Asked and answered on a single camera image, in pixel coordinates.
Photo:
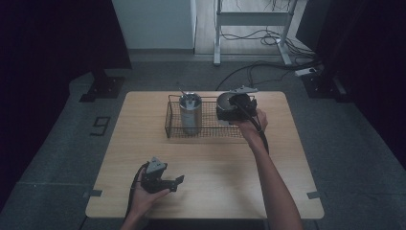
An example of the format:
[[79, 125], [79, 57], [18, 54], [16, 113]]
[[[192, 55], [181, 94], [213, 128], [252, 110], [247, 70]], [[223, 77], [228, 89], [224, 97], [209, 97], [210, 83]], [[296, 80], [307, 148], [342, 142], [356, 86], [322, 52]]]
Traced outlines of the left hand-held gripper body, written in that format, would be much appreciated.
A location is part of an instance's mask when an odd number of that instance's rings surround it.
[[167, 169], [168, 164], [161, 162], [157, 157], [152, 157], [147, 162], [147, 168], [142, 175], [141, 186], [150, 194], [156, 194], [165, 189], [171, 191], [172, 182], [163, 180], [162, 175]]

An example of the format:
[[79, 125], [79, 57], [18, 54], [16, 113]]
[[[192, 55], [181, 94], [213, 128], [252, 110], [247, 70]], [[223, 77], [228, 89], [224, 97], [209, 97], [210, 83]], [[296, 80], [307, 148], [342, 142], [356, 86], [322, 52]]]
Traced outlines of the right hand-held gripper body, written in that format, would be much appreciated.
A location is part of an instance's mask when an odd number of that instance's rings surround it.
[[230, 91], [231, 97], [228, 99], [231, 106], [231, 120], [244, 121], [257, 115], [257, 100], [251, 98], [249, 93], [257, 93], [257, 88], [241, 86]]

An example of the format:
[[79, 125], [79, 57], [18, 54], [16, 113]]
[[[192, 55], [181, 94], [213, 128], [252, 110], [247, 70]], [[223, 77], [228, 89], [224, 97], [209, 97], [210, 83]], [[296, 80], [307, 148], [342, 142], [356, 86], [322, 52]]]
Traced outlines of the white mug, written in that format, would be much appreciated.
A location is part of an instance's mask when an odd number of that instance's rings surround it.
[[[231, 110], [235, 109], [237, 111], [237, 121], [242, 121], [243, 120], [243, 114], [240, 109], [240, 103], [237, 102], [237, 95], [233, 93], [222, 93], [221, 95], [218, 96], [216, 100], [216, 116], [217, 116], [217, 110], [218, 109], [223, 109], [223, 110]], [[223, 126], [230, 126], [232, 122], [235, 121], [222, 121], [218, 120], [220, 124]]]

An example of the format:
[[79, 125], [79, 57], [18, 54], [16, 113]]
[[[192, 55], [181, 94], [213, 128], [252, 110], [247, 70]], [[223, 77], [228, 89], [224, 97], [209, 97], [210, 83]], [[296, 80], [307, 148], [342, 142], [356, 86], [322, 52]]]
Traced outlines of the black wire mesh basket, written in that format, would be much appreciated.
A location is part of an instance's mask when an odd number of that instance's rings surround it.
[[208, 138], [208, 137], [241, 137], [234, 125], [223, 126], [217, 120], [216, 100], [218, 96], [202, 96], [202, 128], [196, 135], [186, 134], [181, 125], [179, 108], [180, 96], [169, 95], [165, 130], [168, 138]]

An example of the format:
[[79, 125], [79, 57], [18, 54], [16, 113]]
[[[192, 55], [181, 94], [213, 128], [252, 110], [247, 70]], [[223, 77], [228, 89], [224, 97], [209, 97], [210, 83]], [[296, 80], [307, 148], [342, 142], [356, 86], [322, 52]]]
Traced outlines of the stainless steel tumbler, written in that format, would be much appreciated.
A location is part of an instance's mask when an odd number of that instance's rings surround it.
[[191, 103], [184, 103], [179, 99], [181, 125], [186, 134], [196, 135], [202, 128], [202, 99], [198, 94], [190, 93]]

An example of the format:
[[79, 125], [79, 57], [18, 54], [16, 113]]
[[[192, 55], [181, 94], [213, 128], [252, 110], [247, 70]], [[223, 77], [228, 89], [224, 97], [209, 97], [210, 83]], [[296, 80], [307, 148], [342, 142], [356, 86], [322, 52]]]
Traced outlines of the person's left hand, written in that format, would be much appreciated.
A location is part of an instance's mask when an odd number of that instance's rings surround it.
[[165, 189], [155, 194], [150, 194], [140, 184], [137, 184], [134, 188], [129, 215], [133, 218], [144, 216], [158, 199], [169, 193], [170, 190]]

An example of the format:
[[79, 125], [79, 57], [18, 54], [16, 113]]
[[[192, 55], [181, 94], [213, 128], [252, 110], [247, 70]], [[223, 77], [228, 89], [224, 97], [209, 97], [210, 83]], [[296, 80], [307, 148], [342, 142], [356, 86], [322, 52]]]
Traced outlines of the person's right hand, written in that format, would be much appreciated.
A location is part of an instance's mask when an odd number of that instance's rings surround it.
[[[262, 130], [266, 130], [268, 121], [266, 113], [257, 109], [257, 121]], [[263, 145], [259, 131], [251, 121], [235, 121], [235, 125], [240, 129], [242, 136], [250, 146]]]

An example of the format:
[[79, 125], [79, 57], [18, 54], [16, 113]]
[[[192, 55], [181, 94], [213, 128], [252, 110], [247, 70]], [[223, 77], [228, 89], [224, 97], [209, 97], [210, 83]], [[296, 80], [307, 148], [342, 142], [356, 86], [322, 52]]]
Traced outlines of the metal straw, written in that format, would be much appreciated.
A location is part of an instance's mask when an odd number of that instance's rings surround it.
[[190, 104], [192, 102], [192, 94], [190, 92], [185, 92], [182, 89], [179, 89], [179, 91], [182, 93], [180, 96], [181, 101], [185, 104]]

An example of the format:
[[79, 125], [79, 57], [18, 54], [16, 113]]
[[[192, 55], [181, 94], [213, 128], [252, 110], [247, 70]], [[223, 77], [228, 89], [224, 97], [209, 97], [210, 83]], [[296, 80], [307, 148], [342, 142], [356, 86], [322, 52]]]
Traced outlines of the white power strip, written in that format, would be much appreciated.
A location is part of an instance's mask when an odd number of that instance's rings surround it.
[[305, 69], [295, 71], [295, 76], [301, 77], [301, 76], [313, 75], [316, 73], [317, 73], [317, 69], [314, 67], [310, 67], [310, 68], [305, 68]]

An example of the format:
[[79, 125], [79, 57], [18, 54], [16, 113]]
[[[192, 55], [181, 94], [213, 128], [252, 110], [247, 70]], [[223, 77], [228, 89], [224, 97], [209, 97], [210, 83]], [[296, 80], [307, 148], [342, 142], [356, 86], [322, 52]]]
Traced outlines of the black stand base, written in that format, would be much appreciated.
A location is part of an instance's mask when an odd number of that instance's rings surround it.
[[350, 103], [350, 93], [337, 75], [337, 70], [327, 65], [301, 76], [307, 96], [311, 99], [334, 99], [338, 103]]
[[101, 68], [91, 71], [94, 77], [93, 83], [88, 92], [83, 94], [79, 101], [81, 103], [92, 103], [96, 99], [116, 99], [124, 84], [124, 77], [108, 77]]

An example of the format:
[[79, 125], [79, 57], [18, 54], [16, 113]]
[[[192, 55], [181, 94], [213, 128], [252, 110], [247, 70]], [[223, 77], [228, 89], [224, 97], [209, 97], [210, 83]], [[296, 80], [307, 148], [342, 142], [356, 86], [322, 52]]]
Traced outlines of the dark curtain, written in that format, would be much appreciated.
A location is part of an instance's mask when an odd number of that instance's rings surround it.
[[131, 63], [113, 0], [0, 0], [0, 209], [72, 80]]
[[406, 169], [406, 0], [306, 0], [296, 37]]

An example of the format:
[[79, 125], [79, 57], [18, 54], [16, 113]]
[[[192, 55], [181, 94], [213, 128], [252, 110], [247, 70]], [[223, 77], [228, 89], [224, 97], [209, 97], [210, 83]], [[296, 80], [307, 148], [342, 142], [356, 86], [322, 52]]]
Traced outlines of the white desk frame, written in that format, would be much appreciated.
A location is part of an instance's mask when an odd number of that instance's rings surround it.
[[277, 48], [283, 63], [286, 66], [291, 65], [292, 61], [288, 54], [286, 40], [297, 2], [298, 0], [290, 0], [289, 9], [287, 11], [236, 12], [223, 11], [222, 0], [215, 0], [214, 65], [221, 63], [220, 32], [223, 26], [283, 26], [282, 34], [276, 39]]

